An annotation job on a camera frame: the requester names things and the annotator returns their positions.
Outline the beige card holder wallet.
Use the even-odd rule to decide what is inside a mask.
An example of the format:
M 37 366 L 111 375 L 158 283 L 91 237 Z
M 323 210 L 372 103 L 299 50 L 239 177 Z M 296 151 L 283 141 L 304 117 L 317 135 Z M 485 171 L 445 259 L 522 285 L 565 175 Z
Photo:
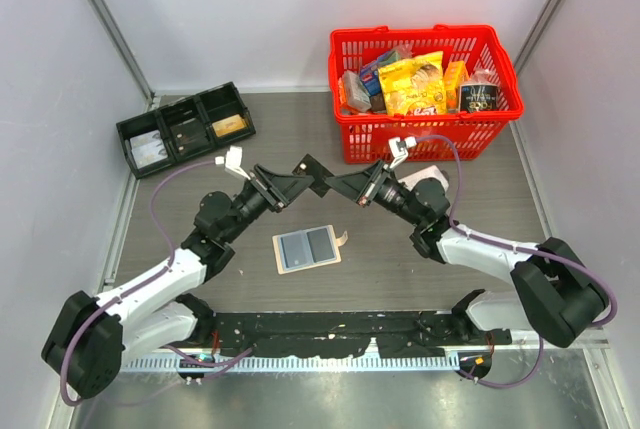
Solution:
M 287 275 L 342 261 L 340 248 L 348 232 L 337 235 L 332 225 L 298 230 L 272 237 L 277 272 Z

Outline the dark card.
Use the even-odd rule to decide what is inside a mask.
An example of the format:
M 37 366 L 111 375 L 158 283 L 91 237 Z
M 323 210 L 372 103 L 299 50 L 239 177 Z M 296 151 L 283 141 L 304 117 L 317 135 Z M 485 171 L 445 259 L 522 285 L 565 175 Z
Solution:
M 181 157 L 201 153 L 209 147 L 204 125 L 196 118 L 175 124 L 170 127 L 170 130 Z

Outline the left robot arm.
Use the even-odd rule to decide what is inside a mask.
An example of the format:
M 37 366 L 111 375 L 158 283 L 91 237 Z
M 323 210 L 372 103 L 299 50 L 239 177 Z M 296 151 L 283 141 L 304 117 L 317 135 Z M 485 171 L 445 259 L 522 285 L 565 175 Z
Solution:
M 114 380 L 124 360 L 126 329 L 219 274 L 234 255 L 235 239 L 265 211 L 281 212 L 314 182 L 310 175 L 276 174 L 261 165 L 234 173 L 243 181 L 240 192 L 206 194 L 193 231 L 180 245 L 168 245 L 164 261 L 97 296 L 78 291 L 66 299 L 41 352 L 59 376 L 66 405 L 95 397 Z

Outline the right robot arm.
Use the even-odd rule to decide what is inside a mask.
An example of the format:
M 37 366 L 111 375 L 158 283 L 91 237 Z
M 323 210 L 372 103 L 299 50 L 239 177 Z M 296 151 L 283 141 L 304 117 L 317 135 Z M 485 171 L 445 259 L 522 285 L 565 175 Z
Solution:
M 514 288 L 514 296 L 480 293 L 452 318 L 453 335 L 462 343 L 475 343 L 493 329 L 531 329 L 566 348 L 610 304 L 564 241 L 511 242 L 451 219 L 449 178 L 435 165 L 399 179 L 379 161 L 359 172 L 328 176 L 325 183 L 362 207 L 377 203 L 411 224 L 410 240 L 422 257 L 477 270 Z

